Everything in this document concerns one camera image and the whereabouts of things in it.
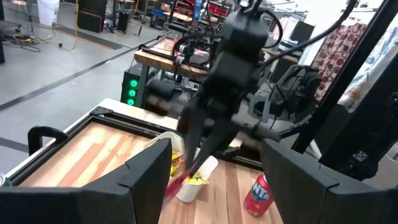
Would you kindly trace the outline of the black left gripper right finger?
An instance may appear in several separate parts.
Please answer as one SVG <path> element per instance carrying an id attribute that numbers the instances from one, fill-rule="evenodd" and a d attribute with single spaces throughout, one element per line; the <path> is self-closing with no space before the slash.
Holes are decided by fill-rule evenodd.
<path id="1" fill-rule="evenodd" d="M 397 189 L 375 189 L 271 139 L 261 162 L 284 223 L 397 223 Z"/>

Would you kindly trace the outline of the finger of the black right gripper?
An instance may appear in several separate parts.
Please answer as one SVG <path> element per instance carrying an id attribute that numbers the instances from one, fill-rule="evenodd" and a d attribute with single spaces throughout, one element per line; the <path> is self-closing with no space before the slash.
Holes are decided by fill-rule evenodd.
<path id="1" fill-rule="evenodd" d="M 240 129 L 240 125 L 228 119 L 218 120 L 193 161 L 189 176 L 192 177 L 213 152 L 226 149 Z"/>
<path id="2" fill-rule="evenodd" d="M 178 132 L 184 140 L 186 170 L 198 170 L 213 152 L 211 140 L 206 140 L 196 156 L 205 129 L 211 126 L 211 116 L 199 99 L 190 99 L 178 121 Z"/>

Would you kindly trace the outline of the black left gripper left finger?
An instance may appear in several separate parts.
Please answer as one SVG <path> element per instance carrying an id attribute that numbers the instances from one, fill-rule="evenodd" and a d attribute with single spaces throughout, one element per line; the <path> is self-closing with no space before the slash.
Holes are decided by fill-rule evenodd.
<path id="1" fill-rule="evenodd" d="M 79 188 L 3 187 L 1 223 L 157 223 L 171 157 L 161 139 Z"/>

